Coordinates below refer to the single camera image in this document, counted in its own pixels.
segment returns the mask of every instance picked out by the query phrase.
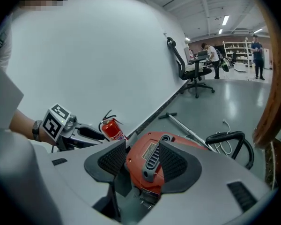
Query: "man in blue shirt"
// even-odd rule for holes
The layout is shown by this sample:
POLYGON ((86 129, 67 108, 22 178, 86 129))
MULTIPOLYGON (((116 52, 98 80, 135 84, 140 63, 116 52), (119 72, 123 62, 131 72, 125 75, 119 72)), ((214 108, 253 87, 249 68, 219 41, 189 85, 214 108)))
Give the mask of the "man in blue shirt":
POLYGON ((253 35, 253 42, 251 43, 251 52, 254 55, 254 63, 255 63, 255 74, 256 79, 258 79, 258 68, 260 69, 260 79, 264 80, 262 76, 263 71, 263 58, 262 58, 262 45, 257 41, 258 36, 256 34, 253 35))

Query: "vacuum cleaner hose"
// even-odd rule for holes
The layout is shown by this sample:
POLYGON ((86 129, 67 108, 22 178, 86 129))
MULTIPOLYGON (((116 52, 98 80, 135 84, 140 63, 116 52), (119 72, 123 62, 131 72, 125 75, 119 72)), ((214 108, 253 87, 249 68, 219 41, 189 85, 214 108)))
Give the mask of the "vacuum cleaner hose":
POLYGON ((245 166, 247 169, 251 169, 254 163, 254 151, 250 143, 245 139, 244 133, 243 132, 232 132, 232 133, 217 133, 214 135, 209 136, 206 138, 206 144, 214 144, 214 143, 221 143, 227 140, 231 139, 237 139, 238 144, 232 154, 232 158, 235 159, 244 144, 249 152, 249 162, 245 166))

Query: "hand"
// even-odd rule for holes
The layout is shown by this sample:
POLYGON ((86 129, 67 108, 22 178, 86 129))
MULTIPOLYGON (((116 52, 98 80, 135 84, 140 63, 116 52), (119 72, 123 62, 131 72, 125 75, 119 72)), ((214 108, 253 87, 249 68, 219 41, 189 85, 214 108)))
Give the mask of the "hand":
POLYGON ((49 137, 49 135, 44 131, 42 127, 39 129, 39 138, 42 142, 51 144, 52 146, 56 146, 55 141, 49 137))

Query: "office chair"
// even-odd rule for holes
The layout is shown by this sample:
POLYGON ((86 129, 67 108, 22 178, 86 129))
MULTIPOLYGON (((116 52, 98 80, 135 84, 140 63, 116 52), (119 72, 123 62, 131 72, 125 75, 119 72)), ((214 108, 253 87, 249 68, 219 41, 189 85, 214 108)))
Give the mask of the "office chair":
POLYGON ((179 63, 178 61, 176 61, 177 64, 178 64, 179 77, 182 80, 190 79, 191 82, 194 81, 194 83, 188 84, 185 88, 182 88, 180 90, 180 93, 183 94, 184 90, 188 90, 190 88, 195 88, 196 98, 198 98, 199 97, 198 91, 197 91, 198 87, 211 89, 211 92, 214 93, 215 90, 212 87, 206 86, 205 83, 197 83, 197 78, 199 79, 199 81, 201 81, 202 80, 201 76, 204 76, 204 75, 207 75, 207 74, 211 73, 210 68, 203 68, 203 72, 199 72, 199 62, 202 61, 202 60, 205 60, 206 57, 198 57, 197 59, 191 60, 189 65, 195 63, 195 70, 192 70, 192 71, 188 70, 188 69, 185 70, 185 63, 184 63, 182 57, 179 55, 177 49, 175 48, 176 42, 171 37, 168 37, 167 38, 167 44, 168 44, 168 48, 170 48, 174 52, 175 56, 178 58, 178 60, 180 62, 179 63))
POLYGON ((236 63, 236 52, 234 52, 233 54, 232 54, 232 65, 234 66, 234 63, 236 63))

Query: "red fire extinguisher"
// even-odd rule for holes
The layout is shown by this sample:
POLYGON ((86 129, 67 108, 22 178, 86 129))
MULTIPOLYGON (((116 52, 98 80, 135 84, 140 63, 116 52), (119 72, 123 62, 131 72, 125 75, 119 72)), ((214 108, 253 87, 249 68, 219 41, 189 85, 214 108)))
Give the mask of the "red fire extinguisher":
POLYGON ((121 140, 121 139, 126 139, 128 138, 124 135, 122 130, 119 128, 118 123, 120 123, 118 120, 116 120, 114 117, 116 115, 111 115, 107 117, 107 115, 111 112, 111 110, 104 116, 102 121, 99 123, 99 131, 102 132, 106 139, 109 141, 114 141, 114 140, 121 140))
POLYGON ((191 49, 189 50, 189 55, 190 55, 190 57, 191 57, 191 60, 194 60, 193 54, 192 54, 192 50, 191 50, 191 49))

